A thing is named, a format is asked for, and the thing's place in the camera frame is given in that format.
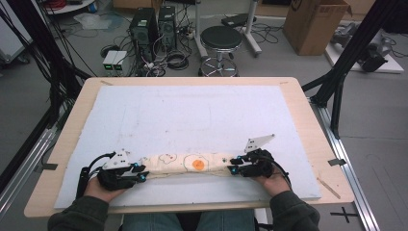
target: jeans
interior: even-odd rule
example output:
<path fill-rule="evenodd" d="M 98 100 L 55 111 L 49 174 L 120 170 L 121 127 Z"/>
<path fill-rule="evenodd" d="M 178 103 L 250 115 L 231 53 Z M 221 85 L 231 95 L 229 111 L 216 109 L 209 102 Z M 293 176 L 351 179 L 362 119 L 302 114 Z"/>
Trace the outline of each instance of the jeans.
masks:
<path fill-rule="evenodd" d="M 174 213 L 125 215 L 123 231 L 183 231 Z M 209 211 L 201 214 L 197 231 L 253 231 L 253 210 Z"/>

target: wooden table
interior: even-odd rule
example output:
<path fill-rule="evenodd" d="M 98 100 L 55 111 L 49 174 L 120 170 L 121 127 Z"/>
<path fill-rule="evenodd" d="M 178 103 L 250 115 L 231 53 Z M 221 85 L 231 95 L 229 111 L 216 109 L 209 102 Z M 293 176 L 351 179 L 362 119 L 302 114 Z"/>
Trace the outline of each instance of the wooden table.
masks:
<path fill-rule="evenodd" d="M 28 218 L 49 217 L 54 209 L 69 157 L 75 149 L 82 128 L 102 86 L 279 86 L 293 117 L 293 123 L 302 141 L 313 172 L 317 177 L 322 198 L 308 201 L 310 204 L 349 203 L 353 192 L 339 166 L 331 167 L 327 161 L 335 159 L 299 83 L 290 77 L 246 77 L 246 78 L 92 78 L 88 79 L 54 147 L 48 163 L 58 164 L 56 170 L 45 170 L 25 208 Z M 111 208 L 110 213 L 148 213 L 166 211 L 202 211 L 214 209 L 265 208 L 267 201 L 231 204 L 194 204 L 177 206 L 143 206 Z"/>

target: computer tower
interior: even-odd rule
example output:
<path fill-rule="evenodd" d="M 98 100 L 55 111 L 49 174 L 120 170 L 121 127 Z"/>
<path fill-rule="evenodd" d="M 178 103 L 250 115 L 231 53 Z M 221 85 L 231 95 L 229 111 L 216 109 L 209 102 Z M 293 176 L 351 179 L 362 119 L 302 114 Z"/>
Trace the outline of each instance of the computer tower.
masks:
<path fill-rule="evenodd" d="M 138 8 L 129 26 L 132 42 L 148 62 L 156 59 L 159 49 L 159 30 L 153 8 Z"/>
<path fill-rule="evenodd" d="M 176 9 L 173 6 L 161 6 L 159 11 L 159 32 L 162 46 L 167 50 L 177 48 Z"/>

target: black stool seat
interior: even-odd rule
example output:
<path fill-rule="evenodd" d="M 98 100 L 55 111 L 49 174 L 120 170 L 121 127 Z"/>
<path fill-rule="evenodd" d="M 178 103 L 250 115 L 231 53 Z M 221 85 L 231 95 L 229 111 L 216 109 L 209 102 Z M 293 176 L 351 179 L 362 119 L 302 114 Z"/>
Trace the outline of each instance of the black stool seat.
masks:
<path fill-rule="evenodd" d="M 204 45 L 213 49 L 234 49 L 242 42 L 241 33 L 227 26 L 214 26 L 201 33 Z"/>

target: cardboard box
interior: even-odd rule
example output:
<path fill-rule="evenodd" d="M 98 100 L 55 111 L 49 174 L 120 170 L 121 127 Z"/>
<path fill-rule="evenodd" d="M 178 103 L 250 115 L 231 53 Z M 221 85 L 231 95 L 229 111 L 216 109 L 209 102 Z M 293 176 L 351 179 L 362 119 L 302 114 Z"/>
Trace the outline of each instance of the cardboard box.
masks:
<path fill-rule="evenodd" d="M 348 9 L 344 0 L 293 0 L 283 33 L 298 55 L 322 55 Z"/>
<path fill-rule="evenodd" d="M 117 9 L 137 9 L 154 8 L 155 12 L 159 11 L 163 0 L 114 0 L 114 8 Z"/>

